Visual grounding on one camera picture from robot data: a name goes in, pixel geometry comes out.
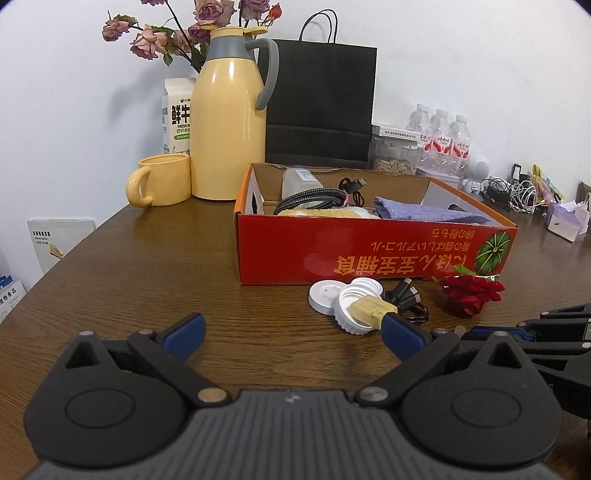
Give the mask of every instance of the purple cloth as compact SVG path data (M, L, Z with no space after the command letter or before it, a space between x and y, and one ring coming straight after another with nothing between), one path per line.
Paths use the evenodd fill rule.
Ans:
M394 200L374 198L376 212L381 218L389 220L416 220L417 222L488 223L483 215L470 212L446 210L440 207L412 205Z

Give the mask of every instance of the snack package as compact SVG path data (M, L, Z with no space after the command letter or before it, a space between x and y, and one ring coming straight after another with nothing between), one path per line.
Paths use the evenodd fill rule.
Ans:
M550 179L544 175L538 165L532 165L531 172L534 176L533 183L538 190L538 195L544 199L544 205L548 206L552 202L560 203L560 201L564 199L564 195L562 195Z

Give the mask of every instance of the gray thermos handle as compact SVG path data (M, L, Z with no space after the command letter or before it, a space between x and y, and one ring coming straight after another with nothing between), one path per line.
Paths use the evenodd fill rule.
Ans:
M257 38L256 40L248 40L245 42L247 50L254 50L255 48L266 48L269 51L269 69L267 72L267 82L265 87L256 97L256 109L264 110L267 108L275 84L277 83L277 75L279 75L279 48L277 44L269 38Z

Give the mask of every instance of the dried rose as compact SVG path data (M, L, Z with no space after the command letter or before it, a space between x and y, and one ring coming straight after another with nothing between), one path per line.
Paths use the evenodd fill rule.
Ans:
M238 8L244 20L260 20L261 14L269 11L269 0L241 0Z
M145 25L142 33L138 33L130 44L131 51L143 59L154 60L158 58L156 52L166 53L164 48L166 41L166 33L154 32L152 27Z
M195 23L189 27L189 37L195 43L205 43L209 45L209 42L212 39L212 32L201 28L201 25Z
M232 0L195 0L195 20L199 25L227 27L234 12Z
M106 41L115 41L124 33L129 33L129 22L121 20L107 20L103 26L103 38Z
M173 43L180 48L183 52L185 53L190 53L191 52L191 46L187 43L187 39L185 38L185 35L188 37L189 36L189 32L187 30L184 31L184 35L183 32L181 32L180 30L175 30L173 32Z
M268 19L271 20L271 22L274 22L275 20L277 20L281 14L282 14L282 10L281 10L281 5L280 4L275 4L271 7L271 9L269 10L268 15Z

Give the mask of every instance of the white bottle cap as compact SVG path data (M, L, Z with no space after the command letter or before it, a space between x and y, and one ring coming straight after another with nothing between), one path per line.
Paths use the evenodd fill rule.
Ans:
M370 288L378 295L381 295L384 292L384 287L382 286L382 284L379 281L374 280L373 278L357 277L351 281L351 284L353 283L365 285L367 288Z
M335 303L340 291L347 285L338 280L321 280L310 287L308 303L319 313L335 314Z
M364 284L352 283L347 285L339 293L339 298L335 303L335 319L340 327L346 332L354 335L363 335L373 330L369 325L355 320L348 311L351 304L367 295L379 297L373 290L367 288Z

